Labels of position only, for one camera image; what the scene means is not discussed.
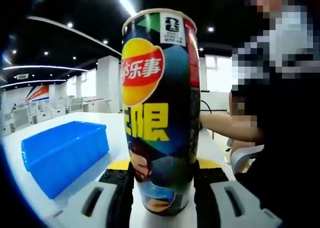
blue plastic bin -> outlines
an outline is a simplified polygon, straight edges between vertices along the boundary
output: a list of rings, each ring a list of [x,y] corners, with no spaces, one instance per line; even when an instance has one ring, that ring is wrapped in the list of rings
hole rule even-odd
[[[78,121],[31,136],[21,148],[25,168],[50,199],[109,151],[105,125]]]

black ceiling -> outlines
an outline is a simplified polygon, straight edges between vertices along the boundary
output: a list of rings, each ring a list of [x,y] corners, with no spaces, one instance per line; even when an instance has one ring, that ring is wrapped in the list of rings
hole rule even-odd
[[[232,47],[238,46],[267,21],[258,18],[254,7],[245,6],[244,0],[129,0],[136,12],[151,8],[169,8],[191,17],[197,25],[199,52],[230,56]],[[103,41],[121,53],[123,23],[130,17],[119,0],[33,0],[29,16],[37,16],[66,25]],[[213,33],[208,27],[214,27]],[[81,69],[96,67],[97,59],[120,55],[110,49],[52,24],[25,19],[9,35],[3,57],[3,67],[14,65],[53,65]],[[2,77],[11,84],[18,82],[14,76],[28,73],[31,80],[67,79],[79,71],[48,68],[5,70]]]

lay's logo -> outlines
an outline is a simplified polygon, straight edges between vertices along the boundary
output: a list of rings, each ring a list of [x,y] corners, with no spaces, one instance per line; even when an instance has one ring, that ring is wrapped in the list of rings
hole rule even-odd
[[[148,40],[133,38],[122,50],[122,97],[124,104],[144,102],[156,90],[165,70],[162,49]]]

potato chip can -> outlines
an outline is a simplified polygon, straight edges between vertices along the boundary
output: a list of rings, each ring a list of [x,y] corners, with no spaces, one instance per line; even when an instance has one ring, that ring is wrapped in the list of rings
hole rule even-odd
[[[121,58],[124,125],[146,209],[176,215],[188,203],[200,129],[197,28],[151,9],[129,18]]]

can lid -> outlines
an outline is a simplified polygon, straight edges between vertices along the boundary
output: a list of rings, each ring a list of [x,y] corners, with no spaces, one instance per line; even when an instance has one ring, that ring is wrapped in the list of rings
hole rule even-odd
[[[176,10],[172,10],[172,9],[147,9],[147,10],[143,10],[143,11],[140,11],[139,13],[137,13],[136,15],[128,18],[128,20],[124,23],[123,27],[122,27],[122,35],[124,35],[124,32],[125,32],[125,27],[131,22],[133,21],[134,19],[138,18],[138,17],[141,17],[143,15],[146,15],[146,14],[153,14],[153,13],[170,13],[170,14],[176,14],[176,15],[179,15],[179,16],[182,16],[184,19],[187,19],[188,21],[190,21],[190,23],[192,23],[192,25],[194,26],[195,28],[195,32],[197,32],[197,26],[196,24],[194,23],[194,21],[189,18],[187,15],[185,15],[184,13],[180,12],[180,11],[176,11]]]

